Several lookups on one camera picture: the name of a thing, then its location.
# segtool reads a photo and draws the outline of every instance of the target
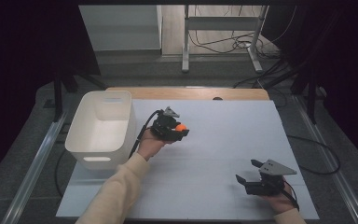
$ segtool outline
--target human hand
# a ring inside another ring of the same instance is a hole
[[[292,195],[292,190],[286,182],[284,182],[284,190],[290,195]],[[260,196],[260,197],[266,200],[267,202],[269,202],[272,209],[274,209],[274,211],[277,214],[284,213],[295,208],[292,202],[282,193],[275,196]]]
[[[173,142],[167,142],[158,139],[155,135],[152,134],[150,129],[146,129],[139,144],[138,154],[140,154],[145,158],[146,161],[148,161],[151,157],[156,155],[162,147],[171,143]]]

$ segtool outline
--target white plastic bin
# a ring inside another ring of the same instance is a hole
[[[128,91],[91,91],[75,113],[65,147],[91,170],[113,170],[124,163],[136,137]]]

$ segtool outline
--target dark background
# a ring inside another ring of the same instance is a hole
[[[285,10],[286,16],[274,10]],[[293,7],[271,9],[266,27],[281,34],[278,28],[286,27],[291,11]],[[277,43],[292,66],[306,57],[312,48],[309,37],[318,35],[315,30],[330,12],[329,7],[298,10],[300,18]],[[327,92],[325,107],[358,147],[358,3],[343,8],[313,66]],[[57,73],[69,77],[78,71],[100,74],[77,3],[0,2],[0,161],[27,120],[36,90]]]
[[[28,119],[36,91],[56,74],[65,79],[78,71],[100,74],[75,2],[0,1],[0,161]]]
[[[358,1],[342,1],[340,16],[311,63],[317,84],[326,91],[324,106],[342,131],[358,148]],[[270,7],[262,35],[269,40],[287,27],[295,7]],[[315,47],[332,7],[297,7],[294,21],[277,46],[293,67]]]

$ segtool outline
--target orange part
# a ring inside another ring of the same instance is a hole
[[[175,128],[176,131],[181,132],[182,130],[186,130],[187,127],[185,126],[185,124],[178,124]]]

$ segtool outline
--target wrist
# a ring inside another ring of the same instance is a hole
[[[281,213],[285,213],[287,211],[290,211],[292,209],[294,209],[295,207],[292,206],[291,204],[285,204],[285,205],[279,205],[279,206],[275,206],[274,210],[277,214],[281,214]]]
[[[153,156],[147,150],[141,149],[138,149],[138,154],[141,155],[146,161],[149,161],[149,159]]]

